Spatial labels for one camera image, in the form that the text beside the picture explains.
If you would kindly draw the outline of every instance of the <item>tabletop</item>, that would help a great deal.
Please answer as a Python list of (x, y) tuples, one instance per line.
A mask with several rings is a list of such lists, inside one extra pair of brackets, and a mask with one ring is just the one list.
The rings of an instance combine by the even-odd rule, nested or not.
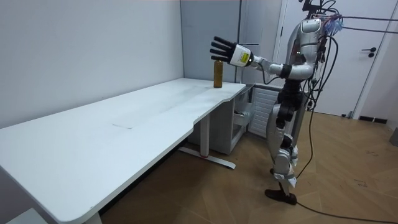
[(180, 78), (0, 129), (0, 167), (59, 223), (83, 223), (245, 85)]

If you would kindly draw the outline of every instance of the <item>yellow label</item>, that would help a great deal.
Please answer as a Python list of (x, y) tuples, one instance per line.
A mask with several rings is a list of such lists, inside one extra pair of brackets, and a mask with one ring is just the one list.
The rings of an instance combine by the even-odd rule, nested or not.
[(249, 54), (248, 53), (243, 53), (242, 58), (241, 58), (241, 62), (242, 63), (247, 63), (249, 59)]

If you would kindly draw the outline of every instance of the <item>doorframe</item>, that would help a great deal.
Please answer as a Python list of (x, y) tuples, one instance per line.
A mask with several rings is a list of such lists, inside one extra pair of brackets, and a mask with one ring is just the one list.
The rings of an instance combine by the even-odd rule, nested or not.
[[(275, 40), (273, 61), (277, 61), (278, 56), (279, 56), (280, 40), (282, 38), (281, 32), (282, 32), (282, 27), (284, 26), (284, 22), (285, 22), (287, 1), (288, 0), (282, 0), (282, 6), (280, 9), (280, 16), (279, 16), (279, 22), (278, 22), (277, 36), (276, 36), (276, 40)], [(394, 9), (394, 12), (392, 13), (391, 19), (398, 19), (398, 13), (397, 13), (398, 10), (397, 9), (398, 9), (398, 1), (396, 4), (396, 7)], [(390, 21), (387, 26), (388, 31), (395, 31), (397, 28), (398, 28), (398, 22)], [(373, 85), (373, 82), (375, 81), (375, 79), (377, 77), (381, 63), (382, 63), (383, 58), (387, 52), (388, 46), (391, 42), (393, 35), (397, 35), (397, 34), (384, 34), (384, 36), (381, 40), (379, 51), (376, 54), (376, 58), (373, 61), (372, 67), (369, 71), (368, 77), (365, 81), (362, 92), (361, 92), (361, 94), (358, 98), (358, 102), (355, 106), (354, 113), (353, 113), (354, 119), (358, 119), (362, 112), (363, 106), (366, 102), (366, 98), (368, 97), (371, 87)]]

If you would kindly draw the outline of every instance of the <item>desk foot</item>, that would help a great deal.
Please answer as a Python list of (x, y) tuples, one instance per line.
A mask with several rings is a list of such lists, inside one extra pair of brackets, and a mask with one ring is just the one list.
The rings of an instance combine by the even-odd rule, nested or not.
[(98, 212), (95, 213), (89, 220), (87, 220), (85, 224), (102, 224), (101, 217)]
[(207, 158), (204, 158), (204, 157), (202, 157), (200, 155), (199, 152), (196, 152), (195, 150), (192, 150), (192, 149), (188, 149), (186, 147), (181, 147), (179, 149), (179, 151), (186, 152), (188, 154), (191, 154), (193, 156), (197, 156), (197, 157), (202, 158), (202, 159), (206, 159), (206, 160), (211, 161), (211, 162), (215, 162), (215, 163), (223, 165), (223, 166), (225, 166), (225, 167), (227, 167), (229, 169), (235, 169), (235, 167), (236, 167), (236, 165), (233, 164), (232, 162), (228, 162), (228, 161), (225, 161), (223, 159), (219, 159), (219, 158), (216, 158), (216, 157), (213, 157), (213, 156), (208, 156)]

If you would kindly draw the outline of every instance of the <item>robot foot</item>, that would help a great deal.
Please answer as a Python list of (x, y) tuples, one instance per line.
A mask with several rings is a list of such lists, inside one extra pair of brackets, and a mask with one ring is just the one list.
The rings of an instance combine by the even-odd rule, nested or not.
[(297, 204), (296, 195), (290, 194), (290, 196), (286, 196), (283, 190), (266, 190), (265, 194), (267, 197), (277, 200), (278, 202), (285, 202), (291, 205)]

